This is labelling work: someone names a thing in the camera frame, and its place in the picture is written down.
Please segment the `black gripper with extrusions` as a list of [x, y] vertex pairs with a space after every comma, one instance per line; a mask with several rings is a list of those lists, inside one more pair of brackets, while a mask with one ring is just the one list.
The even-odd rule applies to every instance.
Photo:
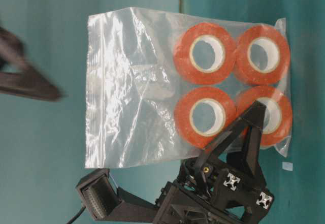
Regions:
[[[269, 212], [274, 195], [267, 189], [258, 163], [266, 106], [259, 101], [246, 109], [216, 136], [199, 157], [184, 160], [174, 182], [168, 182], [157, 205], [153, 223], [259, 223]], [[243, 149], [219, 156], [247, 130]], [[206, 176], [208, 193], [193, 173]]]

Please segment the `blurred black gripper finger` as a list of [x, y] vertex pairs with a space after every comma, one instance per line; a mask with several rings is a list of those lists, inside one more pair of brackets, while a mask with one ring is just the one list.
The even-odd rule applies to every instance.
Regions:
[[58, 101], [62, 92], [29, 61], [23, 42], [1, 27], [1, 93], [41, 101]]

